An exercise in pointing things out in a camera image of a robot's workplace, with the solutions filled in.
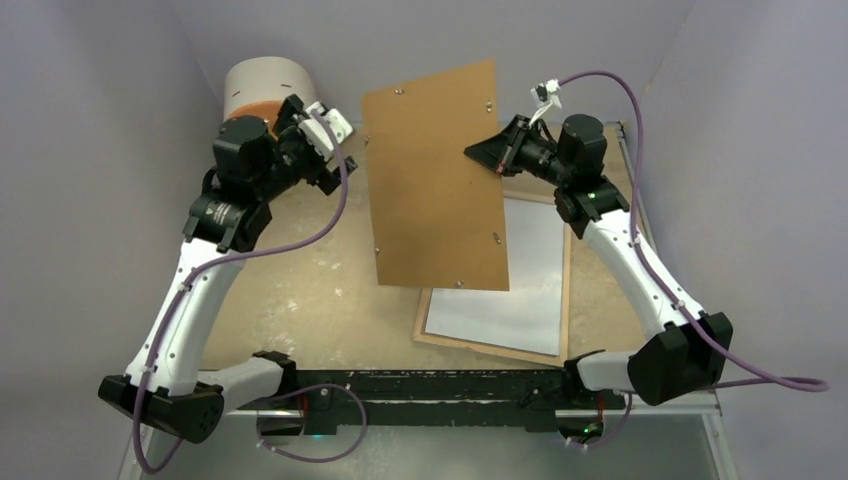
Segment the brown backing board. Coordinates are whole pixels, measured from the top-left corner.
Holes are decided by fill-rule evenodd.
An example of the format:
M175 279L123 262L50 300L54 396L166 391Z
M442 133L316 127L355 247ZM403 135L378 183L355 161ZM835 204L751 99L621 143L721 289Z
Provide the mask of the brown backing board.
M506 291L503 183L465 156L499 131L493 60L362 101L379 284Z

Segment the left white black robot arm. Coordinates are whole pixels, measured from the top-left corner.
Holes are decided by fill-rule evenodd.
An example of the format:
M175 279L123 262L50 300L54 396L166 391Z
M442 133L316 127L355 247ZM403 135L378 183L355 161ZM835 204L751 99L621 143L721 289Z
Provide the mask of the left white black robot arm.
M223 301L272 219L271 202L298 184L345 192L355 170L340 148L350 122L322 102L287 97L274 121L251 114L220 126L191 204L178 265L160 312L126 370L106 376L101 400L133 422L191 443L205 441L221 417L263 399L284 409L297 399L296 365L260 351L233 367L205 372L203 352Z

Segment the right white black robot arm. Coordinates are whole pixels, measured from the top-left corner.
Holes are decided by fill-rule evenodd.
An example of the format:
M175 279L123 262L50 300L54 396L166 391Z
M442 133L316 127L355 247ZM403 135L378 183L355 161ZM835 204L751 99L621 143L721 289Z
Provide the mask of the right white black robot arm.
M657 406L717 386L733 327L709 313L659 261L620 189L604 174L608 142L602 122L567 117L558 137L517 115L498 134L473 143L466 157L501 177L528 173L553 186L557 213L615 278L645 335L634 352L598 350L564 364L561 392L584 407L602 390L630 393Z

